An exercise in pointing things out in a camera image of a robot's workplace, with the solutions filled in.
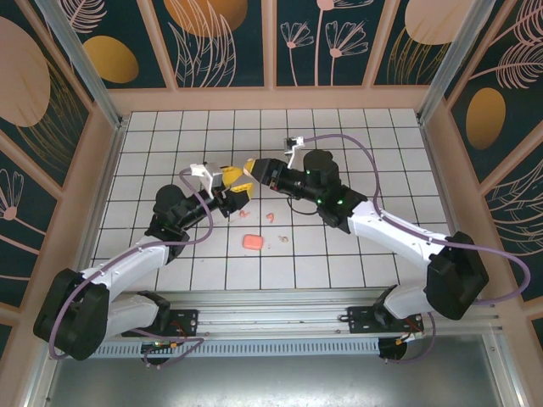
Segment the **grey metal shelf plate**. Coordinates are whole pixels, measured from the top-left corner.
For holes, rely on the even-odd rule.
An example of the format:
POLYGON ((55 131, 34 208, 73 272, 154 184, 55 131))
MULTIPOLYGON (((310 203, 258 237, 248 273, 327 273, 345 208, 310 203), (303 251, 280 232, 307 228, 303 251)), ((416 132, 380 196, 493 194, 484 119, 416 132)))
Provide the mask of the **grey metal shelf plate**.
POLYGON ((163 370, 137 359, 66 360, 47 407, 518 407, 478 336, 439 337, 422 360, 370 354, 192 357, 163 370))

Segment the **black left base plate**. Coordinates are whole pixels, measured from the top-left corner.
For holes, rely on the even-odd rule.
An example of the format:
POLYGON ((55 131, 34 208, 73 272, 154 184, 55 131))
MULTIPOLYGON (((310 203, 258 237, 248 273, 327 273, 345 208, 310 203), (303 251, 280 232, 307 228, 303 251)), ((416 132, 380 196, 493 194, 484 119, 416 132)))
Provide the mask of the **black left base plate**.
POLYGON ((196 309, 170 309, 154 312, 151 309, 136 309, 128 312, 121 321, 128 327, 122 337, 138 337, 135 330, 144 331, 151 336, 195 337, 199 312, 196 309))

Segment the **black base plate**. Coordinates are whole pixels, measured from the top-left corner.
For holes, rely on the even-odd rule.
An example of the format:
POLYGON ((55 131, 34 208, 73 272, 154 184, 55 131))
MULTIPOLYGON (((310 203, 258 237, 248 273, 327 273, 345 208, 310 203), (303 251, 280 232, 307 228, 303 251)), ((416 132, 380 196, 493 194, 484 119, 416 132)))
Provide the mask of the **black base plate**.
POLYGON ((418 315, 397 319, 387 310, 374 306, 353 306, 346 309, 339 320, 348 325, 350 333, 403 334, 424 332, 418 315))
POLYGON ((170 309, 154 312, 151 309, 136 309, 128 312, 121 321, 128 327, 122 337, 138 337, 135 330, 144 331, 151 336, 195 337, 199 312, 196 309, 170 309))

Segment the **aluminium mounting rail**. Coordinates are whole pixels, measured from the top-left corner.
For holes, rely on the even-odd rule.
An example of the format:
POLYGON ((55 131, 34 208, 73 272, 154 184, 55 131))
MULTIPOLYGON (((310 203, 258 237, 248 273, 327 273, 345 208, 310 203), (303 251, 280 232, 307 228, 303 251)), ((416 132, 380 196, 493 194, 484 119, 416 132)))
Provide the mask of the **aluminium mounting rail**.
POLYGON ((163 293, 173 309, 199 312, 197 334, 209 339, 345 337, 339 317, 370 306, 380 289, 187 291, 163 293))

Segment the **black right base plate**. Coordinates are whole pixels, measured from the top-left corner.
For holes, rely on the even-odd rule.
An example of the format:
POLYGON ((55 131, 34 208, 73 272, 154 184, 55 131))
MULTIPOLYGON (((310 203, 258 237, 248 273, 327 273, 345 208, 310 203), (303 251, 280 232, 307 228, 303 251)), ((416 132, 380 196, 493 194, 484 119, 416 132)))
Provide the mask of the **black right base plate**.
POLYGON ((397 319, 387 310, 374 306, 353 306, 346 309, 339 320, 348 325, 350 333, 403 334, 424 332, 418 315, 397 319))

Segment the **aluminium corner post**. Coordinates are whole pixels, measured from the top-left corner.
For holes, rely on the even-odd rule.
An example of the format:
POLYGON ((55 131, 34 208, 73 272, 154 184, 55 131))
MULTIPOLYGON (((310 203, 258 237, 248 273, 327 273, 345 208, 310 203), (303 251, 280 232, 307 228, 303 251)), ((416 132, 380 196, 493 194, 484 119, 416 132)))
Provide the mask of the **aluminium corner post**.
POLYGON ((490 17, 494 5, 495 0, 474 0, 417 111, 417 121, 420 126, 425 126, 432 118, 445 91, 490 17))
POLYGON ((87 89, 104 113, 107 121, 116 129, 126 126, 125 117, 115 107, 113 100, 88 58, 77 34, 70 27, 64 11, 56 0, 35 0, 44 19, 49 23, 62 48, 72 60, 87 89))

